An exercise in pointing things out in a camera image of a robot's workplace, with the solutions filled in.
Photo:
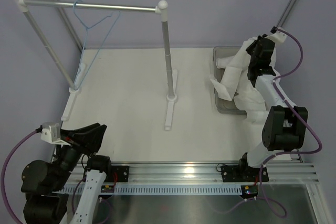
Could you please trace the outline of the white shirt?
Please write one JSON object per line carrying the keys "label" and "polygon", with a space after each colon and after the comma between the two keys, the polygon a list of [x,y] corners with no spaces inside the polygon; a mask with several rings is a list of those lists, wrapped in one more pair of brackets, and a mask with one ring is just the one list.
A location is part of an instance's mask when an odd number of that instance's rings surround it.
{"label": "white shirt", "polygon": [[251,56],[246,49],[256,39],[245,40],[235,55],[216,59],[215,66],[224,69],[224,74],[221,79],[211,77],[210,81],[219,99],[234,102],[237,109],[246,112],[247,122],[264,124],[268,115],[265,100],[247,77]]}

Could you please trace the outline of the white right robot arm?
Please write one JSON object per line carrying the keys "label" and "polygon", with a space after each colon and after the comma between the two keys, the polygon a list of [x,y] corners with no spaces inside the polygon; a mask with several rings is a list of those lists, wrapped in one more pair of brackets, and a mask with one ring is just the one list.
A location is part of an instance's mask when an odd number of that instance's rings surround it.
{"label": "white right robot arm", "polygon": [[245,40],[216,59],[211,48],[84,53],[90,65],[65,128],[106,125],[99,155],[117,162],[237,161],[250,180],[265,159],[303,145],[308,111],[280,87],[283,32]]}

